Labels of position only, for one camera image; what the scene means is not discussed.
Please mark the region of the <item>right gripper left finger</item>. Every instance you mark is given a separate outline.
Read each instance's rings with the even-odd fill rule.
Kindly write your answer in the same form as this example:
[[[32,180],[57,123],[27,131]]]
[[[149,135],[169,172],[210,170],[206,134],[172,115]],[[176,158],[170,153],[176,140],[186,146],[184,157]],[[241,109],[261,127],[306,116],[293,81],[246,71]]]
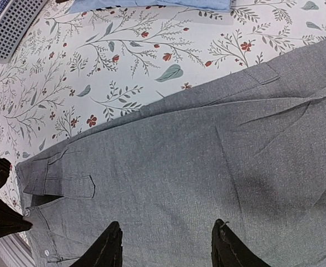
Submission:
[[[113,221],[70,267],[122,267],[122,230]]]

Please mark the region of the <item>grey long sleeve shirt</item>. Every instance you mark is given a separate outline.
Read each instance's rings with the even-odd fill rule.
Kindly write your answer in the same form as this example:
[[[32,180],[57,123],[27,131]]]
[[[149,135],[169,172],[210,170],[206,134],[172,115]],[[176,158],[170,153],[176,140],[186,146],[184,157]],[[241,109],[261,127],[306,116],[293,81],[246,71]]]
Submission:
[[[226,222],[270,266],[326,266],[326,39],[166,96],[16,166],[37,266],[113,221],[124,266],[210,266]]]

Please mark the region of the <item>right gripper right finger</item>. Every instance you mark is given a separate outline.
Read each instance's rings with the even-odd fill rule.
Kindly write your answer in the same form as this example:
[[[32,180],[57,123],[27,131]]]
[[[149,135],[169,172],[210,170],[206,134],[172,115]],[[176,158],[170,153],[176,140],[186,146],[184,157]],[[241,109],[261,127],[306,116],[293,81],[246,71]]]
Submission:
[[[214,224],[211,233],[213,267],[270,267],[234,234],[228,223],[217,219]]]

